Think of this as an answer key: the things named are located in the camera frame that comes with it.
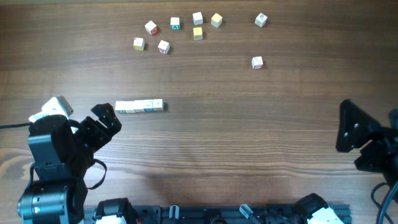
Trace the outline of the block with J and A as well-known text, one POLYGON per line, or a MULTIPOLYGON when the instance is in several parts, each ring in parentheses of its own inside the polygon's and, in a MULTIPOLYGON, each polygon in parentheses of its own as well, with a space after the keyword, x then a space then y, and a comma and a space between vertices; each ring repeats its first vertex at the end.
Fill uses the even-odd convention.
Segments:
POLYGON ((117 101, 116 104, 115 104, 114 110, 117 113, 126 113, 125 102, 124 101, 117 101))

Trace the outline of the block with seven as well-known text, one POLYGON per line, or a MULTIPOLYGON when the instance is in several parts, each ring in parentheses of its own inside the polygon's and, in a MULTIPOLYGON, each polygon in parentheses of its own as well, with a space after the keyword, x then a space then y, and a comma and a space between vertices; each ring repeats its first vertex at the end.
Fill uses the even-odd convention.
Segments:
POLYGON ((134 111, 136 113, 142 113, 144 112, 144 108, 145 108, 145 101, 144 100, 135 100, 134 101, 134 111))

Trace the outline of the block with number eight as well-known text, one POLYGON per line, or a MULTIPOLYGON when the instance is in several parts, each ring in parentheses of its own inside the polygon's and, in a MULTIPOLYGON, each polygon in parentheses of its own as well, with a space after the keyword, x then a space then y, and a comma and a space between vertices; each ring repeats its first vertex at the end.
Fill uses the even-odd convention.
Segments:
POLYGON ((153 100, 144 100, 143 101, 143 109, 145 112, 154 111, 153 100))

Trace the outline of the block red side top row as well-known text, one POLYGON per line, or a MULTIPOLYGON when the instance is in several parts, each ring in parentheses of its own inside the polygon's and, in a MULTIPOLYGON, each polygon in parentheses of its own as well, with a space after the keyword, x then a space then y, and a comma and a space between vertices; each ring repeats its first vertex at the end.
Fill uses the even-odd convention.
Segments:
POLYGON ((154 111, 163 111, 164 110, 163 99, 153 99, 152 100, 152 108, 154 111))

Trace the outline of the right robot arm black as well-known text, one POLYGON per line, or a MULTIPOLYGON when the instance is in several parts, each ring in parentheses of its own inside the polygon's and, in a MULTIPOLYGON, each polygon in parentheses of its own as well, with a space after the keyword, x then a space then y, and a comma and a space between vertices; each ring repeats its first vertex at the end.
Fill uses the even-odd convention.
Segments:
MULTIPOLYGON (((383 175, 370 198, 377 208, 376 223, 393 223, 388 214, 391 202, 397 202, 397 110, 388 114, 390 126, 383 126, 352 100, 340 104, 336 150, 349 153, 359 149, 354 165, 359 171, 383 175)), ((292 223, 351 223, 348 204, 326 202, 316 193, 305 196, 292 206, 292 223)))

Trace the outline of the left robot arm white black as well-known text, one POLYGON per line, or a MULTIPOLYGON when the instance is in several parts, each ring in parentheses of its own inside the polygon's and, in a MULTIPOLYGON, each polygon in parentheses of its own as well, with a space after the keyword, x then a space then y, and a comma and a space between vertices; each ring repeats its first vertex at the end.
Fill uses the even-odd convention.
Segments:
POLYGON ((109 103, 91 111, 98 117, 78 122, 61 114, 38 119, 29 127, 34 157, 30 179, 17 204, 23 223, 79 223, 85 216, 89 187, 84 176, 97 163, 96 151, 120 132, 122 124, 109 103))

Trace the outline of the yellow side block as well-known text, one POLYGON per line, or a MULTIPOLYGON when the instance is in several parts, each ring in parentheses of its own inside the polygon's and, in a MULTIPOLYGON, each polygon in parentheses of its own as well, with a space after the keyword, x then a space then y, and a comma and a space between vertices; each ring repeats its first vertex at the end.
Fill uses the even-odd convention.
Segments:
POLYGON ((135 50, 141 50, 143 51, 145 48, 145 41, 143 38, 140 37, 135 37, 134 42, 133 42, 133 48, 135 50))

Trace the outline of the block red W side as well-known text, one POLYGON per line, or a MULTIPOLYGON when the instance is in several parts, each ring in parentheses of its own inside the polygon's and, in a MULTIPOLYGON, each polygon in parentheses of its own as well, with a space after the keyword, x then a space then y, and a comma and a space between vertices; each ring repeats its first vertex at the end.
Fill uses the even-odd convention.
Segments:
POLYGON ((160 53, 168 54, 170 50, 170 44, 164 40, 161 40, 158 44, 158 50, 160 53))

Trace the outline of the block with red M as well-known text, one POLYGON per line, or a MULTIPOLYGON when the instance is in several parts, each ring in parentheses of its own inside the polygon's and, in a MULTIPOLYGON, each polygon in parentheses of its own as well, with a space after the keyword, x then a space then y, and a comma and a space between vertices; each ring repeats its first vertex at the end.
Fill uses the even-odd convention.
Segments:
POLYGON ((156 33, 158 33, 159 31, 159 27, 153 22, 153 21, 149 21, 146 25, 145 25, 146 31, 150 34, 150 35, 156 35, 156 33))

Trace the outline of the block with green A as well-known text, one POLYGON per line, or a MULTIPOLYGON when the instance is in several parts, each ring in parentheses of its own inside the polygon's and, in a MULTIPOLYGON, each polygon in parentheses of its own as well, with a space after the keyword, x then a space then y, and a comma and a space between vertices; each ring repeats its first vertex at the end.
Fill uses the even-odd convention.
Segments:
POLYGON ((170 18, 170 27, 172 30, 180 30, 180 18, 179 17, 171 17, 170 18))

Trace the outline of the block with red I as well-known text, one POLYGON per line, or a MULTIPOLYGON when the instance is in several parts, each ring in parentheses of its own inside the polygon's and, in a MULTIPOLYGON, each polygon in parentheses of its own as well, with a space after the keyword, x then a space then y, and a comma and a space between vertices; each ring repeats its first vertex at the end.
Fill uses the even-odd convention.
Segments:
POLYGON ((253 57, 251 60, 251 64, 254 70, 262 69, 264 66, 264 62, 261 56, 253 57))

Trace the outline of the yellow block lower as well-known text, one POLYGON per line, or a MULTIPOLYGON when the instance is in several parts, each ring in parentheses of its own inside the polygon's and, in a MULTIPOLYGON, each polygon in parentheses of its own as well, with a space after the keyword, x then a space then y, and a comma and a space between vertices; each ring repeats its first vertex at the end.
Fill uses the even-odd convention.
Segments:
POLYGON ((193 28, 193 38, 195 40, 202 40, 203 38, 203 29, 201 27, 193 28))

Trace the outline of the white block top row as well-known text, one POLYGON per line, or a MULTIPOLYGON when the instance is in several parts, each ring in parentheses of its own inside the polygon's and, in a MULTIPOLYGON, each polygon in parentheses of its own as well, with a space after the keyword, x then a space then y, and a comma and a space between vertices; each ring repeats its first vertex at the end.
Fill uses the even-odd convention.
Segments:
POLYGON ((192 14, 193 17, 193 24, 195 26, 203 24, 203 16, 201 12, 195 12, 192 14))

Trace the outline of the white block far right top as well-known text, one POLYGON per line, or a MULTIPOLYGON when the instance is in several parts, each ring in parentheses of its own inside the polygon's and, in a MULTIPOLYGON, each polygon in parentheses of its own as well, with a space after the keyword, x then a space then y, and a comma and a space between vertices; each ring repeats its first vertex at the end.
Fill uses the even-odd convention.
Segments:
POLYGON ((259 26, 259 27, 264 27, 264 25, 267 22, 268 17, 263 14, 263 13, 259 13, 259 15, 255 18, 255 25, 259 26))

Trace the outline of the yellow top block upper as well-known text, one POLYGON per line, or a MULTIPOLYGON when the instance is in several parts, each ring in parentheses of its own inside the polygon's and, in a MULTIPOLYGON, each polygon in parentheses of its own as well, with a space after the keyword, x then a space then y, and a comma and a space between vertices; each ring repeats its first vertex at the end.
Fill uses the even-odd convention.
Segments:
POLYGON ((211 17, 211 25, 214 27, 219 27, 223 22, 223 17, 221 15, 219 15, 218 13, 215 13, 212 17, 211 17))

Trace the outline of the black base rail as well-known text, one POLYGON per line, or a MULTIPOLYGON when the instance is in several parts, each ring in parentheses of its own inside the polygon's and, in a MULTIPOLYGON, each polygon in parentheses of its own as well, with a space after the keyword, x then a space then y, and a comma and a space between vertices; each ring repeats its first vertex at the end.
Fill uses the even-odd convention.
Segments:
MULTIPOLYGON (((259 222, 265 224, 288 223, 293 217, 291 204, 270 204, 254 206, 251 210, 259 222)), ((240 211, 239 207, 180 207, 178 219, 172 221, 169 218, 169 208, 158 205, 136 205, 134 210, 140 215, 143 224, 210 224, 217 218, 226 223, 251 223, 240 211)))

